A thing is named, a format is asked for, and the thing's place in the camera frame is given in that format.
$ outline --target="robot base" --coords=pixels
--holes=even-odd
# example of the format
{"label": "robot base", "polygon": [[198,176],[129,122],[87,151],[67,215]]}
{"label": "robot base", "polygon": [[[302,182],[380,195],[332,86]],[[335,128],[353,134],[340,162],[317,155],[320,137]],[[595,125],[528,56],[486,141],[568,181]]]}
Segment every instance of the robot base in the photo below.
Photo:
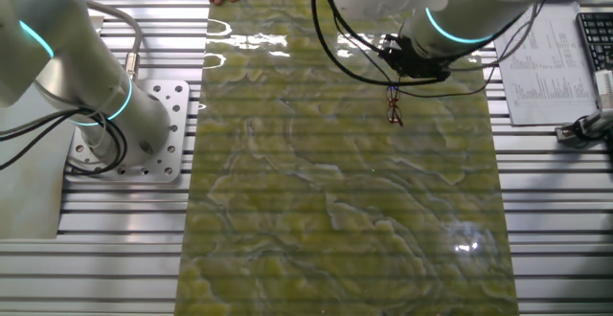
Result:
{"label": "robot base", "polygon": [[[164,149],[151,156],[144,164],[134,167],[119,167],[114,171],[96,177],[66,175],[73,183],[89,183],[92,178],[96,183],[113,184],[161,184],[171,183],[181,172],[183,142],[187,124],[190,102],[190,86],[185,81],[175,80],[139,80],[139,87],[155,96],[166,107],[170,116],[169,138]],[[91,152],[80,129],[75,129],[73,142],[68,153],[68,161],[82,169],[104,168],[104,163]]]}

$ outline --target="wet marble surface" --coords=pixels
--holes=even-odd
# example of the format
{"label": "wet marble surface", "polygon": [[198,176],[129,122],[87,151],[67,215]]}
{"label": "wet marble surface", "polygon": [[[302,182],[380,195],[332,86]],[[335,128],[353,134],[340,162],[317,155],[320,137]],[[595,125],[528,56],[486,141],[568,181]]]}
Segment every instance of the wet marble surface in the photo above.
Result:
{"label": "wet marble surface", "polygon": [[[381,79],[320,8],[343,62]],[[391,125],[385,87],[334,68],[310,15],[212,9],[176,315],[516,315],[485,96],[401,96]],[[377,41],[400,22],[355,25]]]}

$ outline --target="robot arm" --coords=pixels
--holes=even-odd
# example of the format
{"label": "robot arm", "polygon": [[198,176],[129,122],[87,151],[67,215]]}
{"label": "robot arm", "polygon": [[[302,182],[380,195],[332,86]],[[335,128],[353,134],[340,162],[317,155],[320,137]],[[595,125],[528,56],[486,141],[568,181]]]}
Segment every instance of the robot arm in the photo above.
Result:
{"label": "robot arm", "polygon": [[[125,166],[150,160],[169,138],[167,109],[102,42],[85,0],[0,0],[0,52],[0,106],[16,102],[35,82],[56,98],[96,109],[126,136]],[[103,129],[89,118],[74,120],[88,143],[102,143],[92,152],[112,162],[117,149]]]}
{"label": "robot arm", "polygon": [[568,146],[582,148],[590,142],[606,138],[613,128],[613,73],[609,70],[596,72],[598,110],[578,119],[574,124],[556,128],[557,140]]}
{"label": "robot arm", "polygon": [[489,43],[497,33],[541,0],[334,0],[343,16],[376,19],[413,11],[398,37],[388,37],[380,55],[402,77],[448,77],[458,57]]}

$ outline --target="keyboard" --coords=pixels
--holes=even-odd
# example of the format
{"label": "keyboard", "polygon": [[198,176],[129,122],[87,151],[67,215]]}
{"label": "keyboard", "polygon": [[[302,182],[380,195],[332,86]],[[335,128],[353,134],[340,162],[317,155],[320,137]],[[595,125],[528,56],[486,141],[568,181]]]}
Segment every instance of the keyboard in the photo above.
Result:
{"label": "keyboard", "polygon": [[577,16],[592,72],[610,69],[613,60],[613,13]]}

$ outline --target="teal light ring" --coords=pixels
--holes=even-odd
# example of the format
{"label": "teal light ring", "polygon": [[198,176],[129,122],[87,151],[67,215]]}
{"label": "teal light ring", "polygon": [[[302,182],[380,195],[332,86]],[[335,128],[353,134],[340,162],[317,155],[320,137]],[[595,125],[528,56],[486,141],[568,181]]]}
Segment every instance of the teal light ring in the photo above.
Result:
{"label": "teal light ring", "polygon": [[434,20],[434,17],[432,16],[432,13],[430,12],[429,9],[425,9],[425,13],[428,15],[428,19],[430,19],[430,23],[432,23],[432,26],[439,32],[439,34],[442,34],[443,36],[451,39],[452,41],[455,41],[458,43],[464,43],[464,44],[475,44],[475,43],[485,42],[493,37],[493,35],[489,35],[487,37],[479,38],[479,39],[466,39],[466,38],[460,38],[460,37],[454,36],[453,34],[450,34],[447,31],[445,31],[443,28],[441,28],[441,26]]}
{"label": "teal light ring", "polygon": [[36,40],[36,42],[38,42],[43,48],[45,48],[50,58],[54,58],[55,56],[54,50],[51,49],[51,46],[49,46],[49,44],[47,44],[47,42],[44,39],[42,39],[40,35],[36,33],[36,31],[32,30],[32,28],[30,28],[28,24],[22,21],[19,21],[19,24],[21,24],[21,28],[23,29],[23,31],[26,32],[26,34],[29,34],[33,39]]}
{"label": "teal light ring", "polygon": [[[130,88],[127,91],[127,98],[125,98],[124,105],[122,105],[122,107],[119,110],[117,110],[117,112],[113,116],[107,118],[108,121],[113,121],[113,119],[120,116],[124,112],[124,110],[127,108],[127,105],[130,103],[130,100],[132,99],[132,79],[128,78],[128,80],[130,81]],[[84,125],[84,126],[99,125],[98,123],[93,123],[93,124],[80,124],[77,122],[73,122],[73,123],[77,125]]]}

